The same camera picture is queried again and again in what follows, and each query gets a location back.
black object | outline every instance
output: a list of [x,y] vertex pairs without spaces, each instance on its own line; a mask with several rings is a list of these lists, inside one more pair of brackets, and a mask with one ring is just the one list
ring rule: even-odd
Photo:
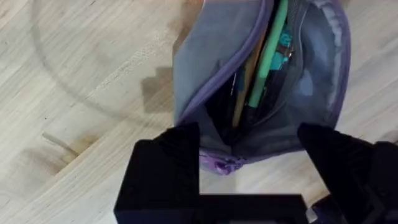
[[308,223],[301,195],[200,195],[198,137],[189,124],[137,142],[114,208],[119,224]]
[[[298,138],[331,193],[313,205],[316,224],[398,223],[397,146],[310,124]],[[299,195],[200,195],[198,153],[196,124],[139,141],[114,209],[118,223],[307,223]]]
[[398,147],[302,124],[298,138],[331,197],[314,205],[322,223],[398,222]]

pencil case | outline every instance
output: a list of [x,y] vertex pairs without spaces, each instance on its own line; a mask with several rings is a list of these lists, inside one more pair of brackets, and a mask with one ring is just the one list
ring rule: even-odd
[[175,125],[198,123],[202,169],[228,175],[243,165],[303,150],[297,138],[301,123],[336,126],[351,57],[346,15],[338,0],[289,0],[286,25],[295,52],[271,111],[260,114],[231,144],[215,128],[206,102],[249,57],[277,3],[205,1],[175,55]]

fabric pouch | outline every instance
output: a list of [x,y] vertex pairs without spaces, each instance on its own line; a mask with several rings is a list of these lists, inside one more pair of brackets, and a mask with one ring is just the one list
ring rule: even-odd
[[297,138],[303,122],[336,126],[351,57],[346,15],[338,0],[289,0],[286,24],[295,52],[271,111],[231,144],[216,129],[206,102],[253,52],[273,8],[273,0],[205,1],[175,55],[175,125],[198,123],[203,169],[228,175],[245,164],[303,150]]

wooden table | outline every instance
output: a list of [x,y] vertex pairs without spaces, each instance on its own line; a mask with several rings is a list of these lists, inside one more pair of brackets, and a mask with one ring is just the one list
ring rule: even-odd
[[[398,1],[344,2],[352,69],[338,125],[398,125]],[[0,223],[115,223],[134,143],[172,125],[172,55],[201,2],[0,0]],[[201,173],[202,192],[327,190],[304,152]]]

purple zipper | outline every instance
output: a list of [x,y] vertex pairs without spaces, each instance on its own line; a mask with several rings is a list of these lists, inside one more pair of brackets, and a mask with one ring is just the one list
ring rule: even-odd
[[218,72],[216,72],[215,75],[213,75],[213,77],[206,82],[206,84],[199,89],[195,96],[190,100],[188,106],[184,109],[184,112],[177,120],[176,125],[180,124],[189,114],[192,113],[192,111],[204,103],[249,57],[249,54],[253,51],[256,43],[259,41],[261,34],[266,29],[269,17],[271,16],[273,4],[273,1],[261,1],[260,13],[257,17],[257,21],[243,46],[223,67],[218,70]]

